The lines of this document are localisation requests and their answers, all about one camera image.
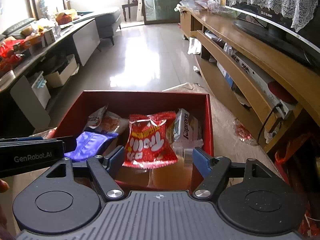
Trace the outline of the grey spicy noodle snack bag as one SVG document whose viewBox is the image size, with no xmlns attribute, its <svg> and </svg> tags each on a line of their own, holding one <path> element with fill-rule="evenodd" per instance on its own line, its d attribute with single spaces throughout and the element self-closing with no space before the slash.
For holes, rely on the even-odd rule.
<svg viewBox="0 0 320 240">
<path fill-rule="evenodd" d="M 120 135 L 129 127 L 129 120 L 107 111 L 99 127 L 104 133 L 117 133 Z"/>
</svg>

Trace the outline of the red cardboard box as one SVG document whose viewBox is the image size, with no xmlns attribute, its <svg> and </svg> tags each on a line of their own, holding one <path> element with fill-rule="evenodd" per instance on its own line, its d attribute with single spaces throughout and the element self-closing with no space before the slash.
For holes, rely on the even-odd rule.
<svg viewBox="0 0 320 240">
<path fill-rule="evenodd" d="M 210 97 L 203 93 L 84 91 L 54 135 L 84 131 L 117 133 L 125 153 L 116 183 L 126 191 L 192 191 L 203 179 L 192 149 L 214 154 Z"/>
</svg>

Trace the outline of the white paper bag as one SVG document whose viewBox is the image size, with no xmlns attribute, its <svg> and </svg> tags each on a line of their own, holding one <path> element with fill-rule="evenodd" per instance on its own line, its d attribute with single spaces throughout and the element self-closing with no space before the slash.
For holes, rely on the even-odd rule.
<svg viewBox="0 0 320 240">
<path fill-rule="evenodd" d="M 194 37 L 189 38 L 189 47 L 188 47 L 189 55 L 200 54 L 201 48 L 202 48 L 202 44 L 197 38 L 194 38 Z"/>
</svg>

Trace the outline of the floral beige tablecloth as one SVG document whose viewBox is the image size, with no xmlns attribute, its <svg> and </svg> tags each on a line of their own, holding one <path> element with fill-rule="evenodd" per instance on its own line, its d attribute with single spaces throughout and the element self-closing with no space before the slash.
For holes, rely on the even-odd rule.
<svg viewBox="0 0 320 240">
<path fill-rule="evenodd" d="M 202 125 L 203 149 L 244 162 L 253 157 L 271 171 L 277 169 L 259 146 L 235 135 L 234 115 L 216 97 L 202 94 L 195 85 L 180 85 L 166 92 L 88 90 L 80 94 L 56 129 L 57 136 L 79 134 L 88 116 L 100 107 L 121 116 L 188 110 Z M 67 239 L 246 239 L 247 236 L 217 219 L 212 204 L 193 201 L 184 191 L 154 191 L 146 178 L 135 179 L 121 168 L 117 183 L 129 196 L 112 204 L 100 203 L 98 217 Z"/>
</svg>

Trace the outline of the grey sofa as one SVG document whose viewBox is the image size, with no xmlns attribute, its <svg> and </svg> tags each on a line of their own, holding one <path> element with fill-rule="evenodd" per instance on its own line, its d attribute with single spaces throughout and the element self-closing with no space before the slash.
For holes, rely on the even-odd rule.
<svg viewBox="0 0 320 240">
<path fill-rule="evenodd" d="M 121 12 L 119 9 L 111 11 L 94 11 L 83 12 L 74 23 L 82 22 L 93 18 L 97 25 L 97 30 L 100 39 L 110 39 L 114 46 L 113 37 L 117 29 L 121 29 Z"/>
</svg>

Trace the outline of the glass sliding door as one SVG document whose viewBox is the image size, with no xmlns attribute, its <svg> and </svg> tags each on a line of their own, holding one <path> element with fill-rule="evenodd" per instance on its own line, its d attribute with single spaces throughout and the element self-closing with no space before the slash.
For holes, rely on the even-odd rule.
<svg viewBox="0 0 320 240">
<path fill-rule="evenodd" d="M 144 3 L 144 23 L 178 23 L 180 13 L 174 8 L 181 0 L 142 0 Z"/>
</svg>

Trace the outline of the wooden TV console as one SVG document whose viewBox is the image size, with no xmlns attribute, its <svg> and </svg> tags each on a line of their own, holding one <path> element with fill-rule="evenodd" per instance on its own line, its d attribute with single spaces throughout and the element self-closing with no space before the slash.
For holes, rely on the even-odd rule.
<svg viewBox="0 0 320 240">
<path fill-rule="evenodd" d="M 319 129 L 319 76 L 237 28 L 228 17 L 180 12 L 181 30 L 196 38 L 196 56 L 210 91 L 267 153 L 295 134 Z"/>
</svg>

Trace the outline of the yellow waffle snack bag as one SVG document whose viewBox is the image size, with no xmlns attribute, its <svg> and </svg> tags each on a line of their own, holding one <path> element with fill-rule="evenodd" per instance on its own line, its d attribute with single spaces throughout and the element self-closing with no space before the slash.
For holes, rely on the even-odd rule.
<svg viewBox="0 0 320 240">
<path fill-rule="evenodd" d="M 174 142 L 174 126 L 175 126 L 175 122 L 173 121 L 166 127 L 165 135 L 170 145 Z"/>
</svg>

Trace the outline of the silver chicken gizzard snack bag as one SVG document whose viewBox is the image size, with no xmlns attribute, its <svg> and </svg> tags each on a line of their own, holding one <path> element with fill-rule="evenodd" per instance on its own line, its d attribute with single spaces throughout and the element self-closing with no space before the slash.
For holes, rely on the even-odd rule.
<svg viewBox="0 0 320 240">
<path fill-rule="evenodd" d="M 84 127 L 84 131 L 87 129 L 96 129 L 102 122 L 104 114 L 108 108 L 108 105 L 101 107 L 100 109 L 96 110 L 94 113 L 90 114 L 87 119 L 87 123 Z"/>
</svg>

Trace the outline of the red plastic bag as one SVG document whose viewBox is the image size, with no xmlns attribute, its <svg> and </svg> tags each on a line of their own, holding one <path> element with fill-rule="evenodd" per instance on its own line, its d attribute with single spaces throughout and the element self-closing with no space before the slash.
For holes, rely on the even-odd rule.
<svg viewBox="0 0 320 240">
<path fill-rule="evenodd" d="M 14 52 L 14 45 L 23 40 L 5 40 L 1 42 L 1 76 L 13 70 L 24 58 L 24 54 Z"/>
</svg>

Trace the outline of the black television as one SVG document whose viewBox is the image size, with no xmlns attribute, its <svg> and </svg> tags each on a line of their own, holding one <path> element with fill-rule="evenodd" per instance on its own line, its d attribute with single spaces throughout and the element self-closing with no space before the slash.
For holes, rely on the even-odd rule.
<svg viewBox="0 0 320 240">
<path fill-rule="evenodd" d="M 233 21 L 236 27 L 319 72 L 319 6 L 316 6 L 313 19 L 298 32 L 291 28 L 291 19 L 271 9 L 246 3 L 227 5 L 226 8 L 239 14 Z"/>
</svg>

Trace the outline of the red Korean snack bag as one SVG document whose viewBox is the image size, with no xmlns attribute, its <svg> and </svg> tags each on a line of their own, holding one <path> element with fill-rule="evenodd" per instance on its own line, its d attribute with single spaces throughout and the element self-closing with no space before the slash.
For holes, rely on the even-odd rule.
<svg viewBox="0 0 320 240">
<path fill-rule="evenodd" d="M 173 111 L 151 115 L 131 114 L 123 166 L 139 169 L 165 167 L 178 162 L 166 139 L 166 127 L 175 121 Z"/>
</svg>

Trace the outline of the dark long side table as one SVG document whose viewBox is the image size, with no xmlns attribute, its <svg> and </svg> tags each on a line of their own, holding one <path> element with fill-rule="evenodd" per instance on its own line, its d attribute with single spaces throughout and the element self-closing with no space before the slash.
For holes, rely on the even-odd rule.
<svg viewBox="0 0 320 240">
<path fill-rule="evenodd" d="M 83 66 L 100 43 L 95 20 L 89 19 L 64 29 L 47 47 L 30 47 L 27 57 L 1 77 L 1 138 L 27 137 L 49 126 L 50 116 L 33 92 L 28 78 L 36 72 L 47 75 L 67 55 L 74 54 Z"/>
</svg>

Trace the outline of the purple snack bag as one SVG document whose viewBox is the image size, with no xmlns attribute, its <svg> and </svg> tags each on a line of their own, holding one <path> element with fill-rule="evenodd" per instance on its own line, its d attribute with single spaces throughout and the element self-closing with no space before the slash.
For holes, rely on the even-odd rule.
<svg viewBox="0 0 320 240">
<path fill-rule="evenodd" d="M 64 157 L 72 162 L 83 162 L 96 155 L 102 155 L 117 137 L 118 133 L 100 134 L 84 131 L 76 139 L 75 150 L 65 153 Z"/>
</svg>

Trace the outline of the white Kaprons wafer pack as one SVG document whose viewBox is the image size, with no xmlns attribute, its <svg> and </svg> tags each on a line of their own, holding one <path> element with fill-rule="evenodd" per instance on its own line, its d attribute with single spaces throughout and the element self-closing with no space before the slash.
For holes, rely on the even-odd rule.
<svg viewBox="0 0 320 240">
<path fill-rule="evenodd" d="M 202 146 L 202 129 L 199 120 L 185 109 L 180 108 L 174 122 L 172 149 L 178 156 L 184 156 L 186 151 Z"/>
</svg>

